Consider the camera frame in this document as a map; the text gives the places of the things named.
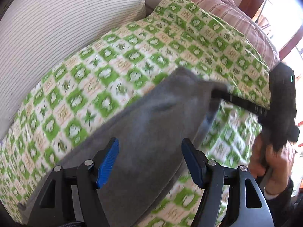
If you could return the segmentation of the person's right hand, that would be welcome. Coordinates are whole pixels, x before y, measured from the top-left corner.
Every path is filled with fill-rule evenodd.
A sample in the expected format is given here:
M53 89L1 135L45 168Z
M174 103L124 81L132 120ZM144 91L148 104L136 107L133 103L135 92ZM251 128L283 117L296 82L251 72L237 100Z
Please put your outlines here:
M263 137L258 134L252 146L249 170L254 178L262 177L266 173L266 168L261 164L261 149L264 147ZM265 192L271 196L282 193L288 185L291 169L294 162L294 150L289 144L284 145L278 152L273 150L272 145L266 146L265 159L272 169L271 177L265 185Z

